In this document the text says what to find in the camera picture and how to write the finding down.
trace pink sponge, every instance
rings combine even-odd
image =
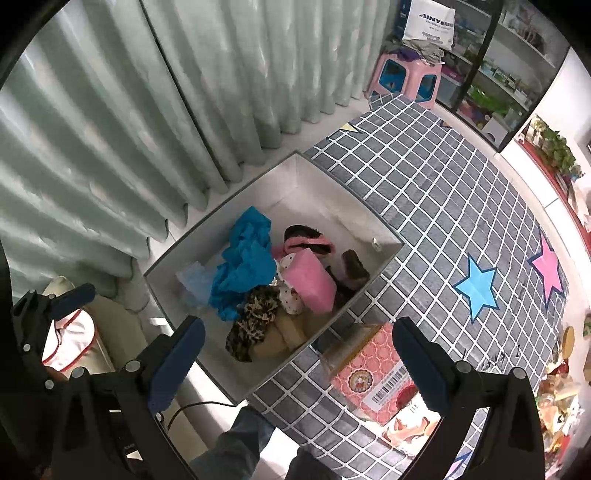
[[[282,277],[295,289],[312,312],[332,311],[336,284],[312,250],[306,248],[296,253],[289,267],[282,273]]]

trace leopard print fabric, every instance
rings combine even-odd
[[[265,339],[267,325],[275,321],[279,308],[279,290],[276,287],[259,286],[248,294],[242,317],[238,319],[228,337],[226,350],[239,362],[252,362],[250,347]]]

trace jeans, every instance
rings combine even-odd
[[[189,467],[199,480],[249,480],[275,427],[251,406],[243,407],[232,428]]]

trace white tile floor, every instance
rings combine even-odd
[[[283,144],[281,148],[267,151],[268,161],[264,167],[246,166],[244,168],[244,180],[242,183],[246,183],[263,171],[272,168],[292,151],[305,151],[308,147],[314,145],[322,138],[330,135],[348,120],[355,118],[367,110],[368,104],[366,100],[352,100],[346,108],[337,106],[334,115],[323,115],[322,119],[317,124],[304,123],[302,131],[298,135],[283,136]],[[587,295],[585,295],[575,263],[573,259],[569,257],[568,252],[560,239],[560,235],[545,214],[545,211],[536,196],[508,162],[506,162],[500,155],[495,155],[494,150],[457,117],[437,105],[434,108],[434,113],[446,120],[474,146],[481,150],[481,152],[493,161],[493,163],[495,163],[497,168],[503,172],[505,177],[507,177],[507,179],[519,191],[520,195],[525,199],[540,225],[547,233],[549,240],[555,247],[561,265],[569,279],[570,295],[564,312],[564,323],[567,325],[573,325],[576,330],[577,342],[575,343],[575,349],[571,359],[571,371],[573,372],[573,377],[580,381],[580,377],[582,376],[582,362],[584,362],[588,348],[587,342],[582,339],[582,322],[584,314],[589,310],[589,304],[586,301]],[[241,184],[233,185],[231,191],[235,191],[241,186]],[[219,205],[219,203],[223,201],[223,198],[224,196],[212,196],[210,199],[210,207],[205,212],[198,212],[190,209],[187,225],[184,228],[170,226],[170,235],[165,242],[154,242],[150,240],[150,258],[146,261],[141,261],[136,265],[136,272],[131,281],[121,282],[118,300],[126,305],[127,308],[132,310],[142,310],[139,315],[144,320],[148,320],[150,317],[160,317],[161,313],[159,312],[158,307],[153,300],[150,300],[149,295],[147,294],[142,273],[145,272],[146,269],[160,257],[160,255],[171,247],[176,240],[187,232],[191,226]],[[228,402],[228,399],[197,365],[191,369],[188,378],[195,389],[195,392],[192,392],[191,394],[194,396],[197,395],[199,400]],[[584,389],[589,388],[586,386],[586,383],[583,385]],[[589,391],[584,390],[582,397],[582,403],[588,403],[588,408],[591,408],[591,388]],[[229,408],[221,406],[196,407],[187,410],[187,418],[189,418],[193,423],[193,426],[196,427],[196,430],[203,439],[205,445],[211,447],[219,433],[227,430],[231,426],[238,414],[239,408],[240,407]],[[297,447],[297,444],[287,435],[276,430],[269,445],[262,453],[263,461],[259,463],[254,479],[277,480],[285,477],[289,463],[296,455]]]

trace white storage box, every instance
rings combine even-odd
[[[229,232],[238,217],[255,206],[271,220],[271,242],[283,243],[284,231],[294,224],[322,232],[336,246],[336,255],[354,249],[370,273],[371,283],[402,247],[392,228],[352,193],[304,157],[293,154],[272,170],[228,198],[170,248],[145,275],[146,281],[171,327],[187,315],[200,316],[206,341],[197,362],[234,403],[240,403],[270,376],[326,330],[362,294],[357,292],[343,308],[316,316],[307,326],[308,341],[294,352],[252,363],[235,360],[225,349],[232,322],[221,321],[215,310],[198,312],[180,300],[182,287],[175,274],[195,261],[222,262]]]

